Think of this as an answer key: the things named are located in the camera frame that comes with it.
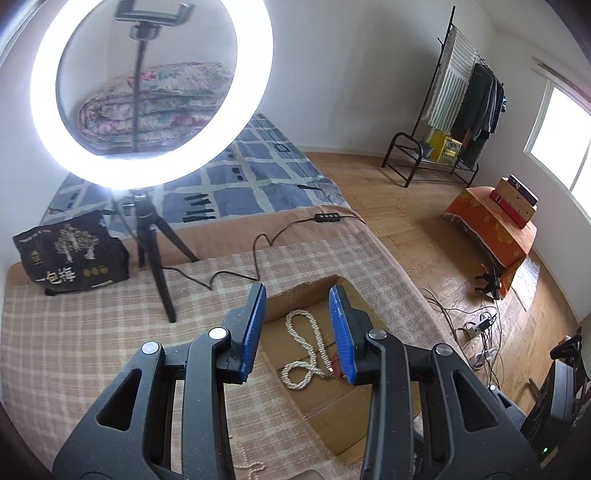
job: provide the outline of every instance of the blue checkered blanket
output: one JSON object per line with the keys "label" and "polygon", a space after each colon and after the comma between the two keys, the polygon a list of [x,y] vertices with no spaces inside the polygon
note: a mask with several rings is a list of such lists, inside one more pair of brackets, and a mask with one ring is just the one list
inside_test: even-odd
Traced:
{"label": "blue checkered blanket", "polygon": [[[151,197],[174,229],[298,207],[348,206],[337,185],[261,113],[223,153],[181,179],[153,187]],[[41,224],[102,209],[113,209],[110,191],[70,174]],[[126,214],[131,223],[132,212]],[[127,236],[117,216],[107,216],[106,223],[111,235]]]}

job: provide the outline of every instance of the screw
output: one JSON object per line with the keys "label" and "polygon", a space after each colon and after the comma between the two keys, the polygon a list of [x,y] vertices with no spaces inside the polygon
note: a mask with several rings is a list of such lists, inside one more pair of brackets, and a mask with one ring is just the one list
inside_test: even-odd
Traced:
{"label": "screw", "polygon": [[215,327],[209,330],[209,338],[214,340],[221,340],[225,338],[228,334],[228,331],[224,327]]}
{"label": "screw", "polygon": [[372,328],[369,331],[369,338],[374,340],[384,340],[386,338],[386,332],[379,328]]}
{"label": "screw", "polygon": [[152,353],[156,353],[158,351],[158,344],[156,342],[146,342],[142,345],[142,351],[146,355],[152,355]]}
{"label": "screw", "polygon": [[435,347],[435,351],[441,356],[450,356],[453,353],[453,348],[446,343],[440,343]]}

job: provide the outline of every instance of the yellow box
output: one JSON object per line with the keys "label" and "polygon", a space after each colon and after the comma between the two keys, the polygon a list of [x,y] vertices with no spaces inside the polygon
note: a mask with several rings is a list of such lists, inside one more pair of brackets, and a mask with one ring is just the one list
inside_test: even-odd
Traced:
{"label": "yellow box", "polygon": [[441,163],[453,164],[462,149],[462,142],[458,142],[439,130],[435,130],[429,143],[433,147],[431,160]]}

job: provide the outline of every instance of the plaid blanket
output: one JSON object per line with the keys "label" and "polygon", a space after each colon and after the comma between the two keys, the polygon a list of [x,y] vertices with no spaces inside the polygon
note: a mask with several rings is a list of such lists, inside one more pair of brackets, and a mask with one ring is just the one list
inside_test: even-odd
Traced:
{"label": "plaid blanket", "polygon": [[[452,344],[446,328],[402,268],[369,230],[259,252],[269,296],[306,281],[347,278],[403,342],[430,348]],[[197,278],[246,271],[248,253],[211,258],[183,269]],[[166,272],[178,313],[168,323],[151,273],[96,291],[46,297],[35,285],[7,291],[0,369],[4,405],[33,452],[51,466],[82,415],[146,340],[165,347],[191,341],[242,304],[250,282],[223,277],[214,291]],[[276,373],[257,355],[248,382],[226,387],[229,432],[238,479],[288,478],[313,468],[327,480],[353,479],[360,465],[342,465],[301,418]],[[173,463],[180,437],[173,433]],[[261,462],[241,468],[244,464]]]}

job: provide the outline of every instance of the orange cloth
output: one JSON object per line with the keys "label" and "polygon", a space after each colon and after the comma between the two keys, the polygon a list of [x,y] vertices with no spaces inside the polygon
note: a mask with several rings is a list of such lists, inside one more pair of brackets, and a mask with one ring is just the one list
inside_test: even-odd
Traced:
{"label": "orange cloth", "polygon": [[524,229],[519,228],[491,199],[493,190],[493,187],[466,189],[445,213],[461,219],[505,268],[501,277],[501,296],[505,297],[515,272],[530,253],[537,229],[531,222]]}

